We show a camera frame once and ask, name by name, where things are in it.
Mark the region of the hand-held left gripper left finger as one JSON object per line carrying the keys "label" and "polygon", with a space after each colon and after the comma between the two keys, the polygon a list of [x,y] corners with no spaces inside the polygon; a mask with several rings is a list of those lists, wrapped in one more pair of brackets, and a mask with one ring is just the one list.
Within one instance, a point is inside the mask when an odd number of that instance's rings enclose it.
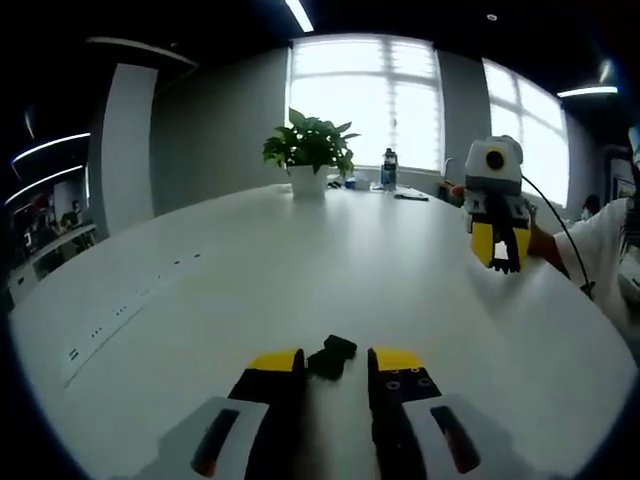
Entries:
{"label": "hand-held left gripper left finger", "polygon": [[256,357],[231,391],[169,430],[151,479],[289,479],[306,396],[301,348]]}

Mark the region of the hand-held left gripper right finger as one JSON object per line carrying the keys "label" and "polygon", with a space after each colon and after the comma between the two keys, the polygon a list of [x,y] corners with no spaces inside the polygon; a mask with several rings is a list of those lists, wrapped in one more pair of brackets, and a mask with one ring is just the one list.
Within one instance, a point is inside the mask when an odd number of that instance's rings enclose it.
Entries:
{"label": "hand-held left gripper right finger", "polygon": [[371,434],[384,479],[504,479],[506,434],[413,353],[368,349]]}

